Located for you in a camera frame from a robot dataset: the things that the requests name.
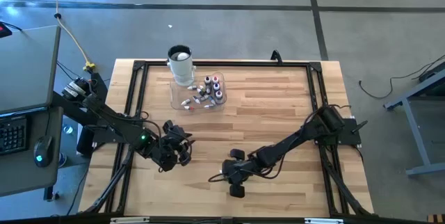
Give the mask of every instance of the computer keyboard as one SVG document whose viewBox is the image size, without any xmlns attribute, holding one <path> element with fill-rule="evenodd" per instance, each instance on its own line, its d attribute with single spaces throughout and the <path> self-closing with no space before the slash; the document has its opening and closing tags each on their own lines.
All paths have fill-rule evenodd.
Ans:
<svg viewBox="0 0 445 224">
<path fill-rule="evenodd" d="M 0 155 L 26 150 L 26 117 L 0 119 Z"/>
</svg>

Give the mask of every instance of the gray floor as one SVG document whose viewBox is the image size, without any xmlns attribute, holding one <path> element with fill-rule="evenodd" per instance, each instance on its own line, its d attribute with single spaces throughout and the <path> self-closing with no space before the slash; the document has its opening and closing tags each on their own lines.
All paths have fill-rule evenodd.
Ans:
<svg viewBox="0 0 445 224">
<path fill-rule="evenodd" d="M 0 20 L 24 29 L 56 24 L 53 8 L 12 6 L 0 0 Z M 152 3 L 204 5 L 310 6 L 310 0 L 61 0 L 76 3 Z M 320 6 L 445 7 L 445 0 L 318 0 Z M 169 47 L 185 44 L 194 58 L 267 59 L 278 49 L 286 60 L 320 60 L 311 11 L 159 10 L 63 8 L 60 11 L 87 55 L 106 79 L 115 58 L 165 58 Z M 361 130 L 366 176 L 375 212 L 381 216 L 425 220 L 445 212 L 445 173 L 408 178 L 405 169 L 421 165 L 403 110 L 388 113 L 382 104 L 416 81 L 394 82 L 394 94 L 378 101 L 365 95 L 358 80 L 374 93 L 389 90 L 388 78 L 420 68 L 445 52 L 444 13 L 322 12 L 327 53 L 341 62 L 348 99 Z M 81 73 L 83 59 L 66 33 L 59 61 Z M 55 90 L 68 82 L 58 70 Z M 86 165 L 59 171 L 56 187 L 63 198 L 42 202 L 42 191 L 0 198 L 0 218 L 66 214 Z M 12 206 L 33 206 L 24 213 Z"/>
</svg>

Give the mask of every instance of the white cup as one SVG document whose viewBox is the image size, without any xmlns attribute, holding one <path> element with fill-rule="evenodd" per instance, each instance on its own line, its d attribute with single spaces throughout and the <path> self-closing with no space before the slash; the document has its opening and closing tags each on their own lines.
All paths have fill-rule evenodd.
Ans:
<svg viewBox="0 0 445 224">
<path fill-rule="evenodd" d="M 168 64 L 175 81 L 180 86 L 189 86 L 195 80 L 192 50 L 183 45 L 177 45 L 168 50 Z"/>
</svg>

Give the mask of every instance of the computer mouse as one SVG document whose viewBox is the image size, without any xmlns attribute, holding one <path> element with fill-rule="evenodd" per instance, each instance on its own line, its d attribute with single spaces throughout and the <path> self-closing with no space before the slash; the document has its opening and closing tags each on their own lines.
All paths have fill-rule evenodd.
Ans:
<svg viewBox="0 0 445 224">
<path fill-rule="evenodd" d="M 37 167 L 48 166 L 53 159 L 53 138 L 51 136 L 40 137 L 34 145 L 34 162 Z"/>
</svg>

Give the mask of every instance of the wooden table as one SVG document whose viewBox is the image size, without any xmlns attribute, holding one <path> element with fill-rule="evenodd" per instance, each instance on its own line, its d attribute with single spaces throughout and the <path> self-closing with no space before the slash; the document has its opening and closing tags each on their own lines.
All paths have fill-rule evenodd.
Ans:
<svg viewBox="0 0 445 224">
<path fill-rule="evenodd" d="M 117 59 L 115 62 L 106 103 L 117 112 L 124 111 L 133 61 Z M 323 61 L 322 68 L 329 103 L 347 105 L 339 62 Z M 154 162 L 135 155 L 125 215 L 328 216 L 320 155 L 313 142 L 289 152 L 276 179 L 249 178 L 243 199 L 229 196 L 227 182 L 207 182 L 210 176 L 219 173 L 221 163 L 229 159 L 232 148 L 247 153 L 279 142 L 296 131 L 312 112 L 304 68 L 198 67 L 196 75 L 218 71 L 224 74 L 227 86 L 225 108 L 198 113 L 172 109 L 170 70 L 166 66 L 150 67 L 143 110 L 159 125 L 171 119 L 192 133 L 196 142 L 192 161 L 167 173 L 158 173 Z M 138 88 L 136 84 L 133 104 L 136 104 Z M 341 109 L 341 114 L 350 116 L 350 111 Z M 108 184 L 115 149 L 116 145 L 106 144 L 93 154 L 79 210 L 88 208 Z M 357 150 L 340 146 L 339 156 L 344 182 L 362 206 L 373 211 Z M 334 182 L 332 185 L 339 208 L 337 187 Z"/>
</svg>

